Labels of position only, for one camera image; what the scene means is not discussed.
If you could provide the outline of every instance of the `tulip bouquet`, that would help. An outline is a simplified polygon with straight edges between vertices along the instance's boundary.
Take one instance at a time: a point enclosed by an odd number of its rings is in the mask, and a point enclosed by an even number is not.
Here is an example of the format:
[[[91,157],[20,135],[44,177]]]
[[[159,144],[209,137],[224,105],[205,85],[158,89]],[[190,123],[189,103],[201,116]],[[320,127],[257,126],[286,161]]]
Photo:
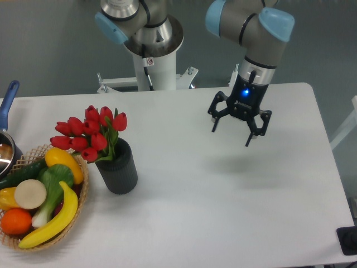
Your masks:
[[[57,122],[55,130],[64,136],[50,138],[51,145],[63,150],[73,149],[74,154],[81,154],[88,162],[114,160],[114,147],[118,141],[119,131],[127,128],[125,113],[113,112],[108,107],[100,113],[92,105],[85,110],[85,120],[70,117],[67,122]]]

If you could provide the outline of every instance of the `blue led light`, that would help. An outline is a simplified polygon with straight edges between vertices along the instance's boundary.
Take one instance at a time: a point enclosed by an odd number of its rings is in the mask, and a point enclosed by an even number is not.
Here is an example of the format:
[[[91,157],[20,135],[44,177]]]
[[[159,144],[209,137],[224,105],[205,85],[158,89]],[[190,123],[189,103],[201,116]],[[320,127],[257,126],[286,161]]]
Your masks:
[[[248,96],[249,95],[249,89],[248,88],[246,88],[246,89],[243,89],[243,91],[242,91],[242,96],[244,96],[244,97],[246,97],[246,96]]]

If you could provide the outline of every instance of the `black vase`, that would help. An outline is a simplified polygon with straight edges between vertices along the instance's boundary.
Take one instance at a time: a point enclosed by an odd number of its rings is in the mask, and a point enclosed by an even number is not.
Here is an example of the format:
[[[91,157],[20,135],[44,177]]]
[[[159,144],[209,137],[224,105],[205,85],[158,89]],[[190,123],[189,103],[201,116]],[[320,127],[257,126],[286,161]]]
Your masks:
[[[114,194],[126,194],[134,189],[138,182],[132,149],[122,138],[114,147],[118,156],[113,161],[98,161],[95,164],[103,177],[107,188]]]

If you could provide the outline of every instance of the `cable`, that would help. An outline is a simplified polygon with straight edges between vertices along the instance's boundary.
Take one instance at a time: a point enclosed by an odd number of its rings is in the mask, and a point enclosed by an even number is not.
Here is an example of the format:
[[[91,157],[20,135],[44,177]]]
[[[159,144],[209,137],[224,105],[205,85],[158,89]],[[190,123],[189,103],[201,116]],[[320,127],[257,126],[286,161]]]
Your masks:
[[[353,266],[355,266],[355,264],[357,264],[357,261],[354,261],[354,262],[348,264],[348,265],[346,266],[346,268],[352,268]]]
[[[147,81],[149,83],[150,91],[154,91],[154,87],[152,85],[151,78],[150,78],[150,75],[149,75],[149,71],[148,71],[148,68],[147,68],[147,62],[145,60],[145,50],[146,50],[146,46],[144,44],[142,44],[141,45],[141,58],[144,61],[144,73],[145,73],[145,75],[147,77]]]

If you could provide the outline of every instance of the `blue pot handle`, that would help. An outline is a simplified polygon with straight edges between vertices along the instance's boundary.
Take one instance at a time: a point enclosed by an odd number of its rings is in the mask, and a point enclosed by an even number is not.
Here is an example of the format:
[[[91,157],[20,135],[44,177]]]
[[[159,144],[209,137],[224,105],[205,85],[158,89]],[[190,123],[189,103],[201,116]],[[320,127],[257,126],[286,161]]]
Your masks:
[[[6,91],[6,95],[0,106],[0,130],[7,130],[8,114],[19,86],[20,83],[18,81],[11,81],[9,88]]]

